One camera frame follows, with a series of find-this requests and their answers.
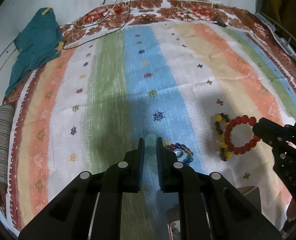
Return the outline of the teal quilted cloth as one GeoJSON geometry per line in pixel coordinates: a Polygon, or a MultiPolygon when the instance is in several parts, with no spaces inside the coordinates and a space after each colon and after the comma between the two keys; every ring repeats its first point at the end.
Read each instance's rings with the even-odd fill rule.
{"type": "Polygon", "coordinates": [[[11,95],[30,71],[59,57],[63,44],[64,39],[53,9],[39,9],[14,40],[18,56],[11,69],[5,97],[11,95]]]}

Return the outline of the black plug on blanket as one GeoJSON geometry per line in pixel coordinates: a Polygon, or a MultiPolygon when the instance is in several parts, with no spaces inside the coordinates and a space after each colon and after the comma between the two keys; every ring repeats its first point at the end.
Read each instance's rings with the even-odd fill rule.
{"type": "Polygon", "coordinates": [[[216,24],[216,25],[218,25],[218,26],[220,26],[222,28],[226,28],[227,27],[227,25],[223,21],[221,21],[221,20],[215,20],[214,21],[214,24],[216,24]]]}

